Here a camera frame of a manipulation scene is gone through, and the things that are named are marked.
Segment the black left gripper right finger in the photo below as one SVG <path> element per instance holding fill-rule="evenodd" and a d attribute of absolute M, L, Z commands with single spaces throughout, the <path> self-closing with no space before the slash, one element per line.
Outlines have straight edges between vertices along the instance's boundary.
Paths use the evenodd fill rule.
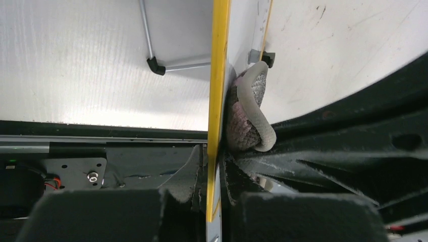
<path fill-rule="evenodd" d="M 235 164 L 231 155 L 220 158 L 222 241 L 256 241 L 262 218 L 255 204 L 265 192 Z"/>

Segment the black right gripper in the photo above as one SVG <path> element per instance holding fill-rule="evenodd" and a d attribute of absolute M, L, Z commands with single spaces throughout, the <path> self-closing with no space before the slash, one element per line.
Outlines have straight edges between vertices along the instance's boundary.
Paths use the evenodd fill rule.
<path fill-rule="evenodd" d="M 427 230 L 427 54 L 273 128 L 270 151 L 234 156 L 242 170 L 300 193 L 352 193 L 388 225 Z"/>

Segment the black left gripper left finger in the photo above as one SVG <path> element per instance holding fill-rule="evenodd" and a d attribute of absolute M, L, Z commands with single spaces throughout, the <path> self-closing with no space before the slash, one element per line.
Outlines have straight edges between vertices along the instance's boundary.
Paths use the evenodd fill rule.
<path fill-rule="evenodd" d="M 187 162 L 160 186 L 167 194 L 159 241 L 206 241 L 203 164 L 204 147 L 196 145 Z"/>

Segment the silver mesh eraser sponge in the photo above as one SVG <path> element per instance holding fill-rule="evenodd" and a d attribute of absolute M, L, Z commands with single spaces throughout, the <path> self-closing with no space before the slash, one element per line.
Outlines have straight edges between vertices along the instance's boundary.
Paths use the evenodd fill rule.
<path fill-rule="evenodd" d="M 259 61 L 238 75 L 226 97 L 226 143 L 233 152 L 271 150 L 277 136 L 261 111 L 268 65 Z"/>

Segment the yellow framed small whiteboard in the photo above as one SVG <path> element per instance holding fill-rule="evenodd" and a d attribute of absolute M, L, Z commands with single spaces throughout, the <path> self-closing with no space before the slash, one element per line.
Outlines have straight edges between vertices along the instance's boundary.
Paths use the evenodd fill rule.
<path fill-rule="evenodd" d="M 235 76 L 252 65 L 259 65 L 266 41 L 272 1 L 213 1 L 211 60 L 167 67 L 155 59 L 146 1 L 140 1 L 149 51 L 150 69 L 157 73 L 191 70 L 210 66 L 209 115 L 206 174 L 206 241 L 224 241 L 222 231 L 221 146 L 226 95 Z"/>

